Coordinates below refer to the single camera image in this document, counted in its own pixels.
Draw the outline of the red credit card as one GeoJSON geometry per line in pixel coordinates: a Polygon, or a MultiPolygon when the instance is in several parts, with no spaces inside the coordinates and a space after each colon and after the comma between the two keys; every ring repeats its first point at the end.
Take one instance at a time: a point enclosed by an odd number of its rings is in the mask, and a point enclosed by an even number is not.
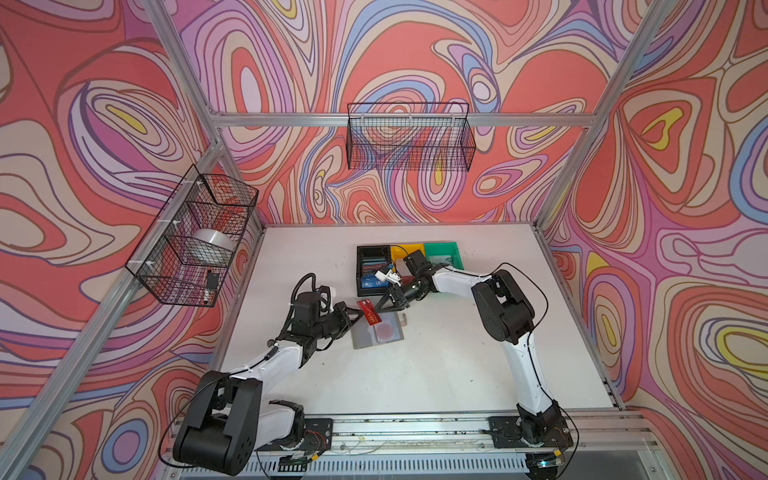
{"type": "Polygon", "coordinates": [[[376,326],[382,322],[379,313],[376,311],[375,305],[370,299],[364,298],[358,300],[357,305],[369,326],[376,326]]]}

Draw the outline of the grey card holder wallet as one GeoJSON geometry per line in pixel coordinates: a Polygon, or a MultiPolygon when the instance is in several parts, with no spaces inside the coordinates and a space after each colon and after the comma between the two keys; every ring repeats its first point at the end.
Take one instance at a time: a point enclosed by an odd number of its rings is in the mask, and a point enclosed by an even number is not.
{"type": "Polygon", "coordinates": [[[351,330],[352,346],[355,350],[376,347],[404,339],[400,314],[382,313],[381,321],[370,325],[367,320],[356,322],[351,330]]]}

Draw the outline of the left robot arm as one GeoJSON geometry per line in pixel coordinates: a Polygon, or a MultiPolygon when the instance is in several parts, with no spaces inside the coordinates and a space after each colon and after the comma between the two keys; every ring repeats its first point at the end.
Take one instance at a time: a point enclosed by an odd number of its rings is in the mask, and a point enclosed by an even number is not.
{"type": "Polygon", "coordinates": [[[342,338],[362,317],[360,310],[344,302],[333,304],[325,287],[299,293],[266,352],[237,370],[203,375],[185,406],[170,463],[235,476],[264,446],[322,447],[319,435],[307,431],[302,405],[269,400],[267,394],[308,363],[319,350],[319,341],[342,338]]]}

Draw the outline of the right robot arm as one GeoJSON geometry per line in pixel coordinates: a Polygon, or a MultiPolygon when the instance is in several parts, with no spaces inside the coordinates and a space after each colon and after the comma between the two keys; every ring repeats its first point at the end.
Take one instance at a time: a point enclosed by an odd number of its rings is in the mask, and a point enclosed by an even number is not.
{"type": "Polygon", "coordinates": [[[376,280],[387,284],[375,310],[385,312],[384,305],[390,303],[393,311],[402,311],[431,293],[473,300],[484,330],[500,343],[512,372],[521,440],[539,446],[552,431],[563,432],[565,429],[559,425],[563,411],[539,373],[534,332],[541,318],[511,273],[503,266],[489,274],[471,273],[432,263],[419,250],[408,254],[405,264],[412,274],[409,280],[403,279],[393,266],[375,271],[376,280]]]}

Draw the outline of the blue card in bin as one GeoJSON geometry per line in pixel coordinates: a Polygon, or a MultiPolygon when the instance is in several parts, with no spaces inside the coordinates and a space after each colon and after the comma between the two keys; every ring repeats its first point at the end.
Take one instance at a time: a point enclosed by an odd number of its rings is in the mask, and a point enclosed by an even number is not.
{"type": "Polygon", "coordinates": [[[364,290],[383,288],[386,285],[387,281],[379,279],[375,274],[367,274],[360,278],[360,288],[364,290]]]}

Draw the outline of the black plastic bin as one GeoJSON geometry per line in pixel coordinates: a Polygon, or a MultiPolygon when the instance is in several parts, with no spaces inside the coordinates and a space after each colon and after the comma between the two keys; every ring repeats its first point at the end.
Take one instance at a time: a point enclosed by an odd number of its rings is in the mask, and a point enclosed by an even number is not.
{"type": "Polygon", "coordinates": [[[361,245],[356,247],[356,292],[359,297],[382,296],[389,283],[383,288],[364,290],[360,288],[360,278],[367,274],[375,274],[379,269],[389,270],[393,266],[390,247],[385,244],[361,245]]]}

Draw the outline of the yellow plastic bin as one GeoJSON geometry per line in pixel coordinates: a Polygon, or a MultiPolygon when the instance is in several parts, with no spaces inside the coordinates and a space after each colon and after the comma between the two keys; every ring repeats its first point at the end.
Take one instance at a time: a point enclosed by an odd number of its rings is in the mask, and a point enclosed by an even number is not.
{"type": "Polygon", "coordinates": [[[407,255],[416,251],[419,251],[423,256],[426,256],[426,250],[423,243],[390,244],[389,247],[390,256],[394,264],[400,260],[404,260],[407,255]]]}

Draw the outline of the green plastic bin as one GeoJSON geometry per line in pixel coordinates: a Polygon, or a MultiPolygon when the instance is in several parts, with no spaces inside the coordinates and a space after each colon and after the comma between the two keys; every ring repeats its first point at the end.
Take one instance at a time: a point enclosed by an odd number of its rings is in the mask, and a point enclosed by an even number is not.
{"type": "Polygon", "coordinates": [[[424,243],[426,259],[433,264],[446,264],[463,270],[463,260],[456,242],[424,243]]]}

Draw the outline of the white tape roll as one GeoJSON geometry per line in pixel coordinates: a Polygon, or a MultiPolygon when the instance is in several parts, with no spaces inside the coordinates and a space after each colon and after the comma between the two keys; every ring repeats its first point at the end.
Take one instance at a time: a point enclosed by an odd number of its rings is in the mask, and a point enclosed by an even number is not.
{"type": "Polygon", "coordinates": [[[209,228],[198,229],[193,233],[193,237],[196,240],[213,245],[217,248],[221,248],[227,251],[235,250],[235,242],[232,240],[232,238],[219,230],[209,228]]]}

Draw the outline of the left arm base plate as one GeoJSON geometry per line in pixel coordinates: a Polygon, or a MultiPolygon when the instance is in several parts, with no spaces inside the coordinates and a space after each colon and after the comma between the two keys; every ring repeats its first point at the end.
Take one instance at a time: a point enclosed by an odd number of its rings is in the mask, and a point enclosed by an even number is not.
{"type": "Polygon", "coordinates": [[[334,421],[330,417],[305,419],[302,427],[291,430],[288,436],[272,440],[256,449],[257,452],[318,453],[332,446],[334,421]]]}

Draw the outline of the aluminium front rail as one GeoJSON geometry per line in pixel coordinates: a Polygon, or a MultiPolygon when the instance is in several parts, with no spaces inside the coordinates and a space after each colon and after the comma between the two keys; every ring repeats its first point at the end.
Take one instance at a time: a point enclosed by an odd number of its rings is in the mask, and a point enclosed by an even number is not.
{"type": "Polygon", "coordinates": [[[607,410],[565,413],[563,418],[574,439],[574,445],[568,449],[497,449],[491,437],[483,433],[491,416],[518,415],[512,412],[309,415],[305,419],[333,419],[330,449],[318,453],[275,453],[306,457],[330,453],[350,456],[511,451],[555,457],[567,452],[659,451],[662,448],[641,414],[607,410]]]}

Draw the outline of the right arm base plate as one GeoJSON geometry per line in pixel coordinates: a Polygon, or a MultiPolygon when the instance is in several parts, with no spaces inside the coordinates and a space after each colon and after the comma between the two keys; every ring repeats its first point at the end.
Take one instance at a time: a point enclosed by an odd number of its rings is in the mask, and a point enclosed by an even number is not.
{"type": "Polygon", "coordinates": [[[565,450],[574,445],[570,429],[561,415],[548,420],[491,416],[483,433],[491,437],[497,449],[565,450]]]}

